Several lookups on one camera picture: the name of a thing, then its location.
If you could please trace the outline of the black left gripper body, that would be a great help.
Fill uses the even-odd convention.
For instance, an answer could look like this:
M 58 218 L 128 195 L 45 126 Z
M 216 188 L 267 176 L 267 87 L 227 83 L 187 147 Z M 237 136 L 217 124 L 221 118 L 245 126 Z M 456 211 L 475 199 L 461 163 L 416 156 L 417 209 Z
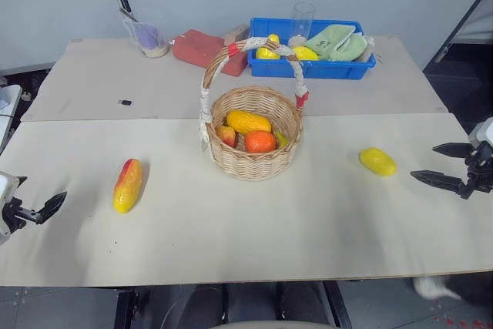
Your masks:
M 2 220 L 5 222 L 7 231 L 22 229 L 27 221 L 35 224 L 42 224 L 42 215 L 34 210 L 27 210 L 22 207 L 22 201 L 15 197 L 7 202 L 2 208 Z

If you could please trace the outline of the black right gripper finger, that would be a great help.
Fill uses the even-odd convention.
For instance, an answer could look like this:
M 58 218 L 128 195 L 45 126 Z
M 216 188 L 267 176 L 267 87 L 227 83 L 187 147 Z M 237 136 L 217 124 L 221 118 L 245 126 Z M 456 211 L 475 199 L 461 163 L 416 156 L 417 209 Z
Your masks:
M 410 174 L 418 181 L 425 183 L 429 186 L 448 190 L 454 193 L 458 193 L 464 186 L 462 179 L 447 176 L 443 173 L 431 171 L 431 170 L 415 170 L 411 171 Z
M 472 152 L 470 143 L 444 143 L 432 148 L 433 151 L 453 158 L 467 158 Z

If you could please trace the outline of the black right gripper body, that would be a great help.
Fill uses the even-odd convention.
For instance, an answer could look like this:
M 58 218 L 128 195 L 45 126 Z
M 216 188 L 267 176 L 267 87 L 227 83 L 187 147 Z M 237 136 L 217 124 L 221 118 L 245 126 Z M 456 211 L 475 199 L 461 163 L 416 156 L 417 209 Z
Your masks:
M 490 193 L 492 191 L 492 146 L 472 145 L 464 147 L 464 163 L 468 167 L 468 181 L 459 186 L 458 195 L 468 199 L 474 191 Z

